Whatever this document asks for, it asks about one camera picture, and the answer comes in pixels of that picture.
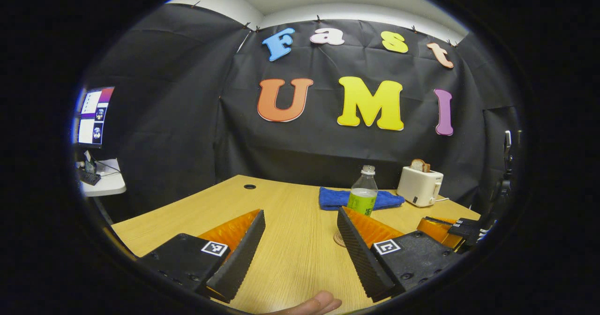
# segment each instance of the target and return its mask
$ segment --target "letter f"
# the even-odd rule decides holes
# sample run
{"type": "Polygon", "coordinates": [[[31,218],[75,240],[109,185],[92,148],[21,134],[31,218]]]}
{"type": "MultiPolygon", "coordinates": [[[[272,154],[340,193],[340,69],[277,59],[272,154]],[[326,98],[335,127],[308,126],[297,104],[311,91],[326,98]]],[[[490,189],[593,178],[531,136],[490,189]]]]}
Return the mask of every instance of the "letter f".
{"type": "Polygon", "coordinates": [[[286,28],[279,33],[264,39],[263,44],[266,44],[270,51],[269,61],[274,61],[279,57],[291,52],[291,48],[283,46],[283,44],[292,44],[292,37],[288,34],[293,34],[296,31],[293,28],[286,28]]]}

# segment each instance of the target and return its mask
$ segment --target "orange soft gripper pad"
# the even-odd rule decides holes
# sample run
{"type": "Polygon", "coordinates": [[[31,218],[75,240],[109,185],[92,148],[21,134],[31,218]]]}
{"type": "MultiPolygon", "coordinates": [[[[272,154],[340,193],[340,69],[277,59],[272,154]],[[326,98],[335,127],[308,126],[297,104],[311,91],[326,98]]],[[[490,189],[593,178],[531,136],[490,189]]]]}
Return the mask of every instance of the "orange soft gripper pad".
{"type": "MultiPolygon", "coordinates": [[[[455,219],[446,219],[444,217],[436,217],[436,219],[446,221],[447,223],[451,224],[456,223],[455,219]]],[[[454,234],[448,234],[448,230],[450,229],[450,227],[452,226],[437,223],[433,220],[428,220],[423,217],[423,219],[420,220],[419,225],[416,229],[422,231],[428,236],[431,236],[433,239],[435,239],[442,245],[454,248],[458,245],[458,243],[462,240],[463,237],[454,234]]]]}
{"type": "Polygon", "coordinates": [[[227,260],[229,259],[229,256],[231,256],[231,253],[233,253],[233,251],[238,247],[240,241],[242,241],[242,238],[244,235],[246,235],[246,231],[252,224],[252,221],[255,220],[260,211],[260,209],[253,210],[244,215],[240,215],[239,217],[231,219],[227,221],[227,223],[219,225],[210,231],[203,232],[198,236],[198,238],[219,242],[229,246],[231,252],[225,259],[227,260]]]}
{"type": "Polygon", "coordinates": [[[390,240],[404,235],[403,232],[395,230],[384,223],[380,223],[372,217],[367,217],[346,206],[343,206],[343,208],[349,219],[352,221],[352,225],[358,230],[358,234],[360,234],[362,240],[367,244],[367,248],[371,248],[373,242],[390,240]]]}

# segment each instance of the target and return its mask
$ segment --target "letter u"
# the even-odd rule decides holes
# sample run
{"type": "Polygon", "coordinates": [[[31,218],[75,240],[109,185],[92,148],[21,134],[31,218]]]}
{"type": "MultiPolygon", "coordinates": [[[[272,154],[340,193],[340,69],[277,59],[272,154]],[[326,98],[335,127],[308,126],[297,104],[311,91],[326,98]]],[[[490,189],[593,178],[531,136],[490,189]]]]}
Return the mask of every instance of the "letter u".
{"type": "Polygon", "coordinates": [[[261,82],[262,90],[259,97],[258,112],[262,118],[268,121],[291,121],[298,118],[304,112],[308,87],[313,85],[313,80],[309,78],[296,78],[290,83],[294,86],[292,105],[285,110],[281,110],[275,104],[279,87],[283,86],[285,81],[272,78],[261,82]]]}

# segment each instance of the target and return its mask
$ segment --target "human hand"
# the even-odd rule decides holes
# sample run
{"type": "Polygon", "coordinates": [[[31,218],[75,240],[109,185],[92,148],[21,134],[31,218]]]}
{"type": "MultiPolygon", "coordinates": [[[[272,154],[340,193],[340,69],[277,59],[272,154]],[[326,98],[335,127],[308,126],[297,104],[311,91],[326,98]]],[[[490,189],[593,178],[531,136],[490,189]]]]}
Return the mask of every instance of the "human hand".
{"type": "Polygon", "coordinates": [[[315,297],[295,307],[261,315],[323,315],[339,306],[341,306],[341,300],[335,299],[332,293],[321,290],[315,297]]]}

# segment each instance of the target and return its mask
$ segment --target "black backdrop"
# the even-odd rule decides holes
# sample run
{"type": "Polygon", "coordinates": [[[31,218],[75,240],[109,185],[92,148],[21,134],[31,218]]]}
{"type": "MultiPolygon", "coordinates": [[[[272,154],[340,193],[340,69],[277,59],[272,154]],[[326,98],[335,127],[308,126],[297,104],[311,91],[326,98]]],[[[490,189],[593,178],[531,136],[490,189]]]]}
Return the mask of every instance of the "black backdrop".
{"type": "Polygon", "coordinates": [[[115,86],[99,154],[120,159],[127,192],[117,205],[133,215],[236,174],[350,187],[362,165],[372,164],[379,188],[393,189],[414,158],[444,174],[442,195],[486,208],[503,170],[503,132],[520,129],[519,87],[496,60],[472,34],[450,46],[362,20],[295,22],[255,32],[212,10],[167,4],[127,31],[90,68],[84,84],[115,86]],[[287,27],[295,30],[291,52],[268,61],[262,41],[287,27]],[[345,43],[312,44],[318,28],[342,30],[345,43]],[[401,34],[408,52],[386,50],[382,31],[401,34]],[[448,52],[454,68],[435,59],[430,42],[448,52]],[[384,80],[402,84],[404,129],[339,125],[343,76],[361,78],[372,94],[384,80]],[[313,80],[302,115],[285,123],[259,116],[259,83],[268,78],[286,82],[277,97],[282,109],[291,105],[292,79],[313,80]],[[435,132],[434,89],[452,94],[450,136],[435,132]]]}

